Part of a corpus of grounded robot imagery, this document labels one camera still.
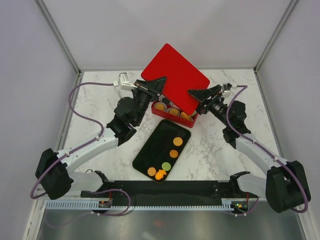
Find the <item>red box lid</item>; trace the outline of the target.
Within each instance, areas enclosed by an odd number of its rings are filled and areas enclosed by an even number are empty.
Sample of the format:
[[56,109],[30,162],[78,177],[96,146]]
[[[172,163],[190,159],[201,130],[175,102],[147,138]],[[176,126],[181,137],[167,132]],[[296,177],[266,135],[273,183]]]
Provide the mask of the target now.
[[155,55],[141,77],[145,81],[166,77],[162,94],[187,114],[192,114],[198,102],[188,90],[206,89],[210,80],[170,44],[166,43]]

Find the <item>orange round biscuit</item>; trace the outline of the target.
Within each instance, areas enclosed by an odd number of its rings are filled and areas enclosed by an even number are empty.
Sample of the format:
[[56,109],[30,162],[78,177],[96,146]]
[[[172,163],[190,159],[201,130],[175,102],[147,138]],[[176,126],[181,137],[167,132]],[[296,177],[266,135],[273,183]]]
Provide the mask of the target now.
[[175,108],[172,108],[172,109],[169,111],[169,113],[170,113],[171,115],[174,115],[174,116],[178,116],[178,115],[179,115],[179,111],[178,111],[177,109],[175,109]]
[[161,105],[161,104],[158,104],[155,108],[158,109],[158,110],[160,110],[160,111],[163,111],[163,110],[164,110],[164,106]]

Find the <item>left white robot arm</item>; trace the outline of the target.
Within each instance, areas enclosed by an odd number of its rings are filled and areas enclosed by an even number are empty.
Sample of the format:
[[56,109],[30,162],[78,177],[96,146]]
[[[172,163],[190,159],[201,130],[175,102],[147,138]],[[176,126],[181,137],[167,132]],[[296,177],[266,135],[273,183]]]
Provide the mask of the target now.
[[118,80],[107,83],[107,86],[119,87],[130,91],[131,97],[122,97],[114,109],[114,118],[103,125],[98,120],[85,117],[86,120],[100,126],[100,131],[82,143],[73,147],[53,151],[51,148],[42,152],[35,171],[37,181],[30,192],[31,199],[38,199],[43,194],[36,195],[38,186],[44,190],[51,200],[57,200],[70,190],[86,191],[105,197],[110,186],[106,177],[99,171],[92,173],[76,172],[75,170],[97,155],[119,147],[137,132],[146,110],[151,102],[159,99],[167,78],[160,77],[152,81],[136,80],[130,83],[128,75],[122,72]]

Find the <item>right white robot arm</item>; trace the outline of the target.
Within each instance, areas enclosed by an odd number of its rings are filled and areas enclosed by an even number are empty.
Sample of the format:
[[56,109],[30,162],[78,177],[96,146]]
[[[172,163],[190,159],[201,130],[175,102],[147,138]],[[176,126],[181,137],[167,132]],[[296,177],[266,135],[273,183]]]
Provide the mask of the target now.
[[245,124],[246,105],[237,100],[247,86],[238,85],[240,90],[230,103],[224,103],[225,94],[233,88],[228,83],[188,91],[198,102],[196,112],[200,115],[210,112],[220,120],[225,125],[222,131],[224,140],[247,156],[265,174],[264,178],[249,172],[232,175],[229,193],[237,198],[244,193],[263,198],[277,213],[287,210],[299,214],[307,212],[311,194],[303,165],[275,154],[257,140]]

